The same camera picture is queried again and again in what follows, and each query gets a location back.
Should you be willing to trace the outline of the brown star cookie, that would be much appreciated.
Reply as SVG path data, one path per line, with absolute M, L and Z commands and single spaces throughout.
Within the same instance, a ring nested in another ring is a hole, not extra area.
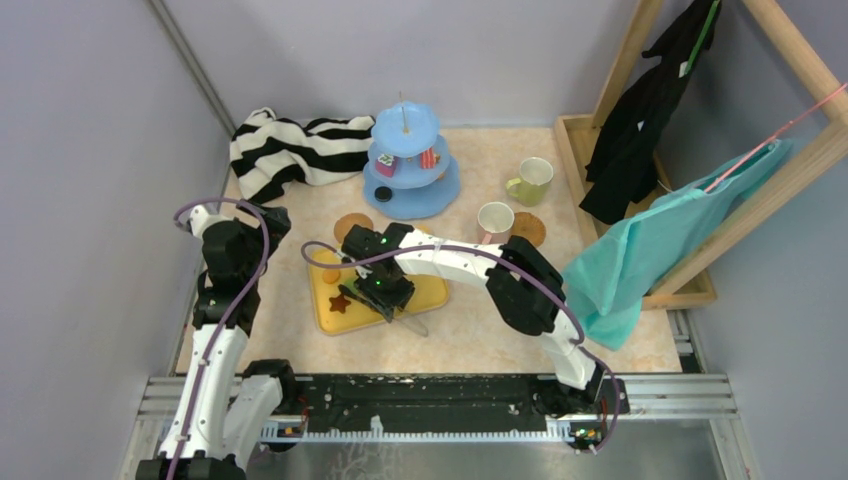
M 329 303 L 329 311 L 340 314 L 344 314 L 347 310 L 347 307 L 351 305 L 351 301 L 343 293 L 330 297 Z

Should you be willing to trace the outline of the yellow plastic tray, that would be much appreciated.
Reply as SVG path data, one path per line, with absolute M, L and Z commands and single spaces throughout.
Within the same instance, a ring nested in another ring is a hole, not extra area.
M 395 251 L 403 237 L 416 230 L 412 225 L 396 222 L 382 232 L 354 224 L 337 247 L 320 241 L 303 244 L 301 254 L 308 265 L 339 275 L 327 284 L 337 289 L 335 295 L 328 297 L 329 313 L 348 317 L 348 309 L 357 303 L 376 320 L 389 324 L 398 322 L 426 337 L 429 330 L 415 317 L 446 305 L 449 299 L 447 282 L 431 275 L 404 274 L 393 257 L 363 265 L 358 263 Z

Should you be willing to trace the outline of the black macaron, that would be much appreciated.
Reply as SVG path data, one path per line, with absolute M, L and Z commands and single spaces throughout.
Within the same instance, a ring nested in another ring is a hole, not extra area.
M 393 190 L 386 186 L 380 186 L 373 191 L 373 196 L 378 202 L 389 202 L 393 197 Z

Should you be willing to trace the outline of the blue three-tier cake stand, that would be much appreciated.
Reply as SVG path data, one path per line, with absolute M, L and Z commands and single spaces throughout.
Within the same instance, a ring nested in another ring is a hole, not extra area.
M 381 111 L 372 129 L 372 139 L 367 152 L 368 162 L 363 169 L 363 196 L 384 216 L 395 220 L 433 217 L 459 196 L 458 162 L 440 134 L 440 120 L 429 105 L 401 100 Z M 419 158 L 430 147 L 440 155 L 440 161 L 434 169 L 425 170 L 420 167 Z M 391 178 L 375 170 L 376 157 L 382 153 L 399 158 Z M 445 177 L 437 181 L 443 171 Z M 393 190 L 389 202 L 374 199 L 373 191 L 380 186 Z

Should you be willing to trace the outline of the purple triangular cake slice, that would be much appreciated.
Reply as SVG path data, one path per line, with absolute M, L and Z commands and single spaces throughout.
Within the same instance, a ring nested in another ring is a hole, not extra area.
M 394 176 L 399 158 L 390 154 L 382 153 L 376 157 L 375 170 L 378 174 L 391 178 Z

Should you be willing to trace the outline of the red striped cake slice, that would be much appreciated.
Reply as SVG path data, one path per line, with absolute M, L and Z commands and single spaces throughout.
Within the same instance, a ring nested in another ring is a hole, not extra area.
M 422 169 L 434 169 L 440 161 L 440 155 L 435 152 L 433 147 L 428 148 L 420 154 L 419 165 Z

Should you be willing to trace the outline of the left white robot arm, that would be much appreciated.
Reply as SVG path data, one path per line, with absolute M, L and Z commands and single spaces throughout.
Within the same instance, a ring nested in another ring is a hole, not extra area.
M 245 200 L 236 206 L 257 226 L 202 203 L 176 214 L 177 224 L 201 240 L 205 268 L 197 277 L 191 362 L 176 413 L 157 453 L 139 462 L 138 479 L 243 479 L 265 422 L 300 399 L 286 360 L 257 360 L 237 372 L 261 301 L 259 278 L 291 221 L 283 207 Z M 233 395 L 238 378 L 243 383 Z

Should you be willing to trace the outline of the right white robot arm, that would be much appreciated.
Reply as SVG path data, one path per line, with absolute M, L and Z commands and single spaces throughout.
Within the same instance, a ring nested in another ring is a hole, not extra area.
M 355 225 L 337 256 L 356 271 L 358 300 L 388 322 L 412 299 L 414 275 L 486 291 L 509 327 L 539 342 L 569 408 L 588 412 L 601 400 L 603 370 L 582 349 L 585 333 L 566 304 L 563 279 L 528 240 L 512 236 L 502 244 L 472 244 L 401 223 L 382 233 Z

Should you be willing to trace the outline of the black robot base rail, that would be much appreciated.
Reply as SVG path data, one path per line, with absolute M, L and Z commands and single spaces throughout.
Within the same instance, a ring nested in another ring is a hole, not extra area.
M 588 451 L 629 412 L 620 379 L 578 390 L 547 374 L 315 374 L 285 384 L 259 441 L 274 451 L 307 442 L 553 442 Z

